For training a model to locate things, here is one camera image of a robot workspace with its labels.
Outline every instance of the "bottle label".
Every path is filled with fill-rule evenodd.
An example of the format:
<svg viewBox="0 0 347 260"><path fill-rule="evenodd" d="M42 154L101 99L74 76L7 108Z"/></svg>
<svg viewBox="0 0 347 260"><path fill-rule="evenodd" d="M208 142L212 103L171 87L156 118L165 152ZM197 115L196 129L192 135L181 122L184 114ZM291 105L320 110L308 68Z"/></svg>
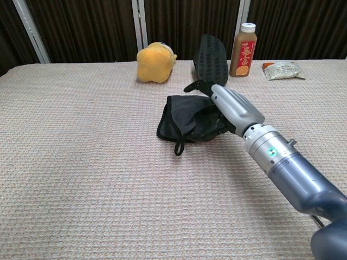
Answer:
<svg viewBox="0 0 347 260"><path fill-rule="evenodd" d="M236 69L237 75L246 75L248 73L253 51L254 41L241 43L239 62Z"/></svg>

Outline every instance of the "brown curtain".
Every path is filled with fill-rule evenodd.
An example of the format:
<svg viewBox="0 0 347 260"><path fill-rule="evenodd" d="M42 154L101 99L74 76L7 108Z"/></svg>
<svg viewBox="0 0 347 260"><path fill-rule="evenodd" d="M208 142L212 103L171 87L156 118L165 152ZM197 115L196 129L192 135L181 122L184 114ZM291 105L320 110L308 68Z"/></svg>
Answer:
<svg viewBox="0 0 347 260"><path fill-rule="evenodd" d="M257 60L344 59L346 0L252 0Z"/></svg>
<svg viewBox="0 0 347 260"><path fill-rule="evenodd" d="M136 60L130 0L27 0L52 62Z"/></svg>
<svg viewBox="0 0 347 260"><path fill-rule="evenodd" d="M191 60L203 34L232 54L239 0L145 0L148 42L164 42L179 60Z"/></svg>
<svg viewBox="0 0 347 260"><path fill-rule="evenodd" d="M0 76L38 58L12 1L0 0Z"/></svg>

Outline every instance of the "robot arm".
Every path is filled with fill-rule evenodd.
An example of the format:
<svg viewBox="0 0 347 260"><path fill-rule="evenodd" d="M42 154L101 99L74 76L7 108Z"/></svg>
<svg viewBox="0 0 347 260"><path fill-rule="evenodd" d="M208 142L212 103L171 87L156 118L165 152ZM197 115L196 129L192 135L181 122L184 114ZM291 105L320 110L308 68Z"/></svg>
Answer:
<svg viewBox="0 0 347 260"><path fill-rule="evenodd" d="M268 175L292 206L301 213L318 215L332 223L311 239L316 260L347 259L347 197L330 183L242 95L217 84L212 101L242 137L245 150Z"/></svg>

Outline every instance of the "yellow plush toy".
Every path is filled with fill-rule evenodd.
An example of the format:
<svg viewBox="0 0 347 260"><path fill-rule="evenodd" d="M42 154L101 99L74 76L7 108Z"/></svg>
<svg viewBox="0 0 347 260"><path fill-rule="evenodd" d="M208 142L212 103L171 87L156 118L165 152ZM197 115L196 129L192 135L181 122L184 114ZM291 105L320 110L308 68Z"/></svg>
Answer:
<svg viewBox="0 0 347 260"><path fill-rule="evenodd" d="M143 82L163 83L168 79L176 57L166 44L151 43L137 54L137 77Z"/></svg>

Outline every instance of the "bottle cap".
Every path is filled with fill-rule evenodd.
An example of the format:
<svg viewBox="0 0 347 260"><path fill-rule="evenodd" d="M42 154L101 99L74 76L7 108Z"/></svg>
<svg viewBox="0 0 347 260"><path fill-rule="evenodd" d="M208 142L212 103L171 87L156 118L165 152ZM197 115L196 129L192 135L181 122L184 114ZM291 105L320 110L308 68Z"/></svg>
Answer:
<svg viewBox="0 0 347 260"><path fill-rule="evenodd" d="M255 24L254 23L242 23L241 31L244 33L254 33L255 32Z"/></svg>

